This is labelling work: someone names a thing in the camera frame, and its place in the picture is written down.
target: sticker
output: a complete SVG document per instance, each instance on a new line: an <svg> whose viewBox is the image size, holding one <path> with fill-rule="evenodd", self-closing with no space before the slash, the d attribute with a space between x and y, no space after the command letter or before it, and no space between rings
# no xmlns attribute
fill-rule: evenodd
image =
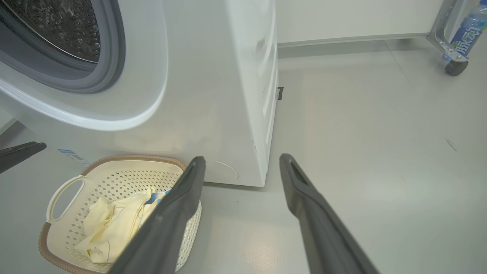
<svg viewBox="0 0 487 274"><path fill-rule="evenodd" d="M67 149L58 149L58 150L84 167L88 167L90 165L90 163L87 160L81 158L78 154L74 153L72 150L67 150Z"/></svg>

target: white plastic basket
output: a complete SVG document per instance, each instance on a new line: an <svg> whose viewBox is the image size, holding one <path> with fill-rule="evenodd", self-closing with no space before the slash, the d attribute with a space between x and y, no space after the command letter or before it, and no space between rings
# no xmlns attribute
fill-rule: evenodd
<svg viewBox="0 0 487 274"><path fill-rule="evenodd" d="M89 207L103 196L108 202L155 188L163 192L173 187L186 166L174 159L145 155L112 156L101 159L64 183L54 193L47 208L47 221L42 227L39 250L56 266L76 274L106 273L111 264L95 264L79 254L74 246L84 239L83 220ZM54 219L53 209L61 193L70 185L82 186L62 213ZM186 262L193 246L201 217L201 202L195 215L187 222L176 265L178 271Z"/></svg>

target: water bottle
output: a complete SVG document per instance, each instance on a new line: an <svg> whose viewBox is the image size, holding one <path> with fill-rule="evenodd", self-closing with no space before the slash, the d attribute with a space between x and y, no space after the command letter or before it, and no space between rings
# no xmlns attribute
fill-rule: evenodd
<svg viewBox="0 0 487 274"><path fill-rule="evenodd" d="M451 40L451 45L458 53L467 57L482 31L487 26L487 0L480 0L480 4L472 8L463 19L460 28Z"/></svg>

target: basket rim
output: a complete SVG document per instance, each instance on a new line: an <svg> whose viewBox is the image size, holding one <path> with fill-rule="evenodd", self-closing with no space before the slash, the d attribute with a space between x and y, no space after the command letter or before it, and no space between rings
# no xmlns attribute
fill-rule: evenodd
<svg viewBox="0 0 487 274"><path fill-rule="evenodd" d="M86 169L81 172L81 175L86 176L90 171L95 169L96 167L112 161L126 161L126 160L142 160L142 161L153 161L153 162L162 162L162 163L169 163L174 164L180 167L183 172L186 169L186 165L183 164L181 161L178 161L173 158L169 157L162 157L162 156L153 156L153 155L116 155L116 156L108 156L103 159L100 159L93 164L89 165ZM49 248L47 247L47 235L49 234L49 229L51 228L51 223L45 222L42 226L42 230L39 236L39 251L40 254L48 261L50 261L55 266L62 268L68 272L74 274L103 274L103 272L88 270L79 266L76 266L72 263L69 263L58 256L54 255Z"/></svg>

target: metal frame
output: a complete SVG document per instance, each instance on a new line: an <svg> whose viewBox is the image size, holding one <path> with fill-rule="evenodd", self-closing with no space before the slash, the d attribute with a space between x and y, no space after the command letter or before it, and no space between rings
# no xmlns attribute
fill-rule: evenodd
<svg viewBox="0 0 487 274"><path fill-rule="evenodd" d="M448 19L451 17L453 8L459 0L445 0L443 6L440 9L440 14L436 18L433 29L428 35L427 39L435 45L446 56L450 57L452 61L457 63L467 62L467 58L458 53L452 45L445 38L445 26L448 23Z"/></svg>

